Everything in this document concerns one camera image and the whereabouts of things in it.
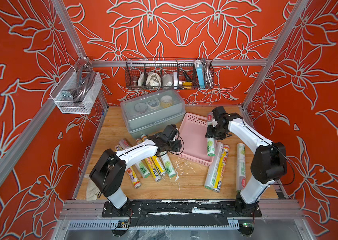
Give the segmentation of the pink plastic basket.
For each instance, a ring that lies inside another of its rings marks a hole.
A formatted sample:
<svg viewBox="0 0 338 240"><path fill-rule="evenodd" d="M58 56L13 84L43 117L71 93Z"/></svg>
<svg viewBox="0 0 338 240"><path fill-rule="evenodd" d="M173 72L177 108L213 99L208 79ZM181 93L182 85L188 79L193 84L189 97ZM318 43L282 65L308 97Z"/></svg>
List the pink plastic basket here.
<svg viewBox="0 0 338 240"><path fill-rule="evenodd" d="M186 113L179 128L182 138L182 153L178 157L209 166L212 157L207 155L205 134L207 131L207 118L192 113Z"/></svg>

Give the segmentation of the long yellow wrap roll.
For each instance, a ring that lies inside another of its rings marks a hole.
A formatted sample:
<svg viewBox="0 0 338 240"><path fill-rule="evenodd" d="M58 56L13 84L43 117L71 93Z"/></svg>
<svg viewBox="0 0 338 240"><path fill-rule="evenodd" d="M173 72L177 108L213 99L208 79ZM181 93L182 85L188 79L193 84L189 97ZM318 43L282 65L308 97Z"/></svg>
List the long yellow wrap roll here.
<svg viewBox="0 0 338 240"><path fill-rule="evenodd" d="M213 191L216 193L220 193L221 185L222 185L222 179L226 168L226 162L228 158L230 146L229 145L223 145L222 152L220 154L219 162L218 162L218 168L216 172L215 177L215 183L213 186Z"/></svg>

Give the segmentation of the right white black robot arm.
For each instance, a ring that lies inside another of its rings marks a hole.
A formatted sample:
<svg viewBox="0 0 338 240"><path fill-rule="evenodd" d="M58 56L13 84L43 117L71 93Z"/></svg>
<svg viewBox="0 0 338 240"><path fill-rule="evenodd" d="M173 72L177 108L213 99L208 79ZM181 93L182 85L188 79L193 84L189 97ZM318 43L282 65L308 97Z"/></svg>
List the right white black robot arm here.
<svg viewBox="0 0 338 240"><path fill-rule="evenodd" d="M224 140L234 134L254 153L250 166L252 177L235 201L237 210L254 209L265 189L287 174L285 146L265 138L239 114L228 114L224 107L214 108L211 114L212 124L207 127L207 138Z"/></svg>

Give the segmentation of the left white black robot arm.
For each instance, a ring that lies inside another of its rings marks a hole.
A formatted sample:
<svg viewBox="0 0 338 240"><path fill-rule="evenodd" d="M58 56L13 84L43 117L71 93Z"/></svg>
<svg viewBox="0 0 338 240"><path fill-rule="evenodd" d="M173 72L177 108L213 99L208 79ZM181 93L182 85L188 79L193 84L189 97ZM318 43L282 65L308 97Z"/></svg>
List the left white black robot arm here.
<svg viewBox="0 0 338 240"><path fill-rule="evenodd" d="M163 132L148 137L144 142L122 151L107 149L90 173L95 183L116 209L122 209L128 202L121 189L125 171L146 158L160 156L161 153L180 152L182 143L175 125L168 125Z"/></svg>

